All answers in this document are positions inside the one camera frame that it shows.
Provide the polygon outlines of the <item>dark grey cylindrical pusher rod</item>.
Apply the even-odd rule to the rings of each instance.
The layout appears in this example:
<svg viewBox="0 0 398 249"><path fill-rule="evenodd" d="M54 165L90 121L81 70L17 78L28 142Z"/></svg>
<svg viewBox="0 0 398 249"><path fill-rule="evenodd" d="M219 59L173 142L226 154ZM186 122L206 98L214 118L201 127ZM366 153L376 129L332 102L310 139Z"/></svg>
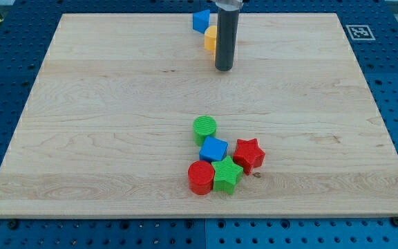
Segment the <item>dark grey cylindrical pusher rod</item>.
<svg viewBox="0 0 398 249"><path fill-rule="evenodd" d="M215 67L230 71L234 65L239 9L218 8Z"/></svg>

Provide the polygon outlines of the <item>clear pusher rod mount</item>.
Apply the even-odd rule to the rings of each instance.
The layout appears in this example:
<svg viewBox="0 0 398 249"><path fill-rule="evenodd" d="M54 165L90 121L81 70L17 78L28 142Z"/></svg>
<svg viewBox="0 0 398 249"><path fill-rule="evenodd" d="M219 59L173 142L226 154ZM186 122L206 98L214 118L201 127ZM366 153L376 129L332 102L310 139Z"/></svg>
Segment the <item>clear pusher rod mount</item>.
<svg viewBox="0 0 398 249"><path fill-rule="evenodd" d="M243 0L212 0L219 8L223 10L240 10L243 6Z"/></svg>

